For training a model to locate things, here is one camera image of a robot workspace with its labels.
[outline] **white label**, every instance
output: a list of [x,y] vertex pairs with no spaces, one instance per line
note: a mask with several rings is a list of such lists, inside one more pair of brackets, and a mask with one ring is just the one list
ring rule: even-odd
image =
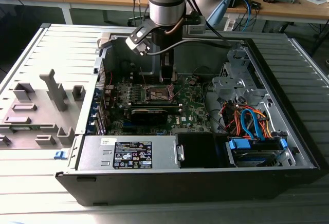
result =
[[111,145],[114,144],[116,141],[117,141],[116,138],[102,138],[101,145]]

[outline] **power supply label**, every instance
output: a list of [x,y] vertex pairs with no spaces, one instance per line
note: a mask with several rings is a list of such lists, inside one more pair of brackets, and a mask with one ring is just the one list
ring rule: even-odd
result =
[[152,142],[116,142],[114,169],[151,169]]

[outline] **green circuit board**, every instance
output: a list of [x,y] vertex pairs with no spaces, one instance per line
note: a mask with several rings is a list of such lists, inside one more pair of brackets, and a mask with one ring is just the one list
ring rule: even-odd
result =
[[179,132],[210,132],[210,122],[203,104],[202,84],[194,80],[192,76],[182,76],[173,85],[173,100],[182,104],[182,112],[179,115],[168,115],[167,122],[163,125],[141,125],[133,128],[126,128],[125,124],[129,123],[129,119],[124,115],[130,104],[128,96],[133,85],[125,79],[115,83],[112,97],[115,102],[109,108],[111,125],[108,128],[108,135],[174,135]]

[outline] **blue latch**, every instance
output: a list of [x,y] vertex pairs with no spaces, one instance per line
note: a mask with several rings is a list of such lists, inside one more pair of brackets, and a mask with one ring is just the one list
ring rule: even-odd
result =
[[229,142],[231,150],[235,148],[251,148],[248,139],[245,138],[233,138]]
[[281,145],[282,145],[283,148],[287,148],[288,147],[287,141],[284,138],[281,138],[280,139],[280,143],[281,143]]
[[65,152],[64,151],[57,151],[53,158],[55,160],[66,160]]

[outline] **floor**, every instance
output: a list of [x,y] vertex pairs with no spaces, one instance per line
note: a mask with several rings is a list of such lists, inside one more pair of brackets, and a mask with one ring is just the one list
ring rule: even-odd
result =
[[[0,50],[3,56],[0,61],[0,81],[6,76],[6,72],[10,70],[41,23],[64,24],[64,17],[59,8],[9,6],[12,5],[0,6],[1,10],[4,10],[4,13],[0,14]],[[6,13],[7,10],[13,9],[16,15]],[[128,18],[132,17],[131,12],[122,11],[111,11],[107,15],[110,21],[106,23],[101,10],[71,10],[73,22],[80,25],[127,26]],[[224,24],[225,20],[217,26],[217,29],[223,30]],[[264,31],[277,32],[281,25],[281,22],[267,22]],[[253,26],[253,29],[254,31],[258,30],[257,24]],[[285,33],[289,37],[295,38],[307,52],[310,52],[317,36],[315,30],[316,28],[312,28],[309,24],[296,23],[288,26]],[[326,74],[329,74],[329,69],[325,66],[325,60],[329,59],[328,47],[329,40],[325,41],[313,56],[313,59]]]

